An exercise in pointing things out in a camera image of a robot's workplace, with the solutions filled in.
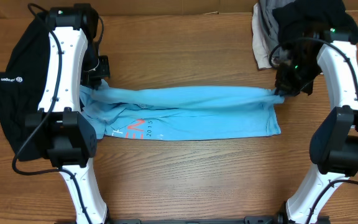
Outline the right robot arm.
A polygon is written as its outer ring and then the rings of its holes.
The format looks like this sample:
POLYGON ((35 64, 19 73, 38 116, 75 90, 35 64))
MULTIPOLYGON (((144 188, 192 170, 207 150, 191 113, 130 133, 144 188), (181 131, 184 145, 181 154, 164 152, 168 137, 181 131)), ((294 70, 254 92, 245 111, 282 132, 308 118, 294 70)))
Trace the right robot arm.
POLYGON ((358 173, 358 63, 351 33, 341 29, 314 31, 279 43, 289 61, 276 67, 275 94, 310 93, 319 74, 328 89, 331 111, 310 141, 312 165, 293 196, 272 217, 247 217, 255 223, 329 223, 320 211, 343 183, 358 173))

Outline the light blue printed t-shirt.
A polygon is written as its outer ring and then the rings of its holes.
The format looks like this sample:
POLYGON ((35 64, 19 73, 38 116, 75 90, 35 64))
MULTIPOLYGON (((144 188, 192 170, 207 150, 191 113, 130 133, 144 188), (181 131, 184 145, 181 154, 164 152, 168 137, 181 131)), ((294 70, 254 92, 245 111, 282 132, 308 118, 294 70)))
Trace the light blue printed t-shirt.
POLYGON ((272 90, 244 86, 184 86, 148 90, 81 86, 82 114, 98 139, 158 141, 252 138, 281 133, 272 90))

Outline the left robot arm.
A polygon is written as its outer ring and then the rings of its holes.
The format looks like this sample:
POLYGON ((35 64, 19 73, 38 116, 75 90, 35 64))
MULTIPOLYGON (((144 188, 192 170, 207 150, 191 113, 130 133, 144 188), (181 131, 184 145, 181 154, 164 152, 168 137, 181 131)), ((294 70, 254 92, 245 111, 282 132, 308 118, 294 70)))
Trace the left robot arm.
POLYGON ((97 88, 109 76, 108 58, 100 56, 99 15, 88 3, 51 8, 46 26, 50 53, 44 93, 37 111, 25 118, 40 155, 66 183, 76 211, 75 223, 110 223, 99 192, 93 162, 94 127, 81 113, 80 86, 97 88))

